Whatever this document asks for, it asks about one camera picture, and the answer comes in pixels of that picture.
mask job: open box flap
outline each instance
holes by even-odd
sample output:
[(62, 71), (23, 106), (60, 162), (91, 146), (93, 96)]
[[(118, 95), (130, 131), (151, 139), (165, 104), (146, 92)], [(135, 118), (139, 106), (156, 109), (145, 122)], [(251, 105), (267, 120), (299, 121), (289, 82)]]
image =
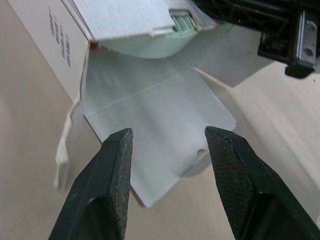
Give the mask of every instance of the open box flap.
[(199, 30), (217, 25), (191, 0), (62, 1), (73, 17), (78, 18), (77, 23), (84, 28), (83, 32), (87, 32), (88, 39), (94, 41), (168, 33), (172, 31), (170, 26), (175, 24), (169, 10), (191, 13)]

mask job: cardboard box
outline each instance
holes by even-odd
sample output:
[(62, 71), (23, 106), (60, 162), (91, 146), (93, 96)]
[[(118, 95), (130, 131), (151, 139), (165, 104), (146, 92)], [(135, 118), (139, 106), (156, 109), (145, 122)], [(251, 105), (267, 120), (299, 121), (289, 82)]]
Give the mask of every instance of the cardboard box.
[[(56, 153), (57, 190), (65, 188), (83, 115), (100, 141), (133, 128), (131, 185), (147, 207), (195, 163), (197, 150), (207, 147), (206, 125), (234, 128), (232, 115), (193, 68), (231, 25), (219, 26), (191, 1), (9, 2), (73, 101)], [(169, 36), (172, 11), (190, 15), (199, 33), (171, 57), (90, 51), (100, 41)]]

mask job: box lid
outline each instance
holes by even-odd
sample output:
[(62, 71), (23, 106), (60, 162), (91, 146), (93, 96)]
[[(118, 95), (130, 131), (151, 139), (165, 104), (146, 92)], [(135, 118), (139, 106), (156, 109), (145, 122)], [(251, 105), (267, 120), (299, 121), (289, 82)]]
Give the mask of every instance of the box lid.
[(170, 33), (175, 25), (170, 11), (187, 11), (196, 28), (217, 23), (191, 0), (62, 0), (90, 41)]

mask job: table surface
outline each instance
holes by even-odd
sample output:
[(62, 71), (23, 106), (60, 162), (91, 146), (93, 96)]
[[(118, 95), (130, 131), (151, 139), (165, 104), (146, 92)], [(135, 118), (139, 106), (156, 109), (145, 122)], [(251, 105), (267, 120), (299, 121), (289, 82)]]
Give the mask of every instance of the table surface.
[[(0, 33), (0, 239), (43, 240), (67, 197), (54, 191), (54, 159), (72, 103), (6, 0)], [(82, 125), (68, 189), (100, 148)], [(151, 209), (131, 194), (126, 239), (233, 239), (212, 169), (182, 179)]]

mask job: black machine part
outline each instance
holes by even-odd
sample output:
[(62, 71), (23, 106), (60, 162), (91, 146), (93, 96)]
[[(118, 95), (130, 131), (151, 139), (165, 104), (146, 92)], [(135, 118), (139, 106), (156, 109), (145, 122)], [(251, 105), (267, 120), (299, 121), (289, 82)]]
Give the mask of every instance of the black machine part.
[(304, 79), (320, 55), (318, 0), (192, 0), (210, 17), (261, 32), (257, 54)]
[(49, 240), (123, 240), (133, 132), (111, 134), (75, 179)]
[(280, 176), (237, 134), (207, 127), (216, 186), (236, 240), (319, 240)]
[[(233, 132), (205, 129), (216, 186), (236, 240), (319, 240), (320, 230), (279, 177)], [(133, 132), (111, 134), (75, 179), (49, 240), (123, 240)]]

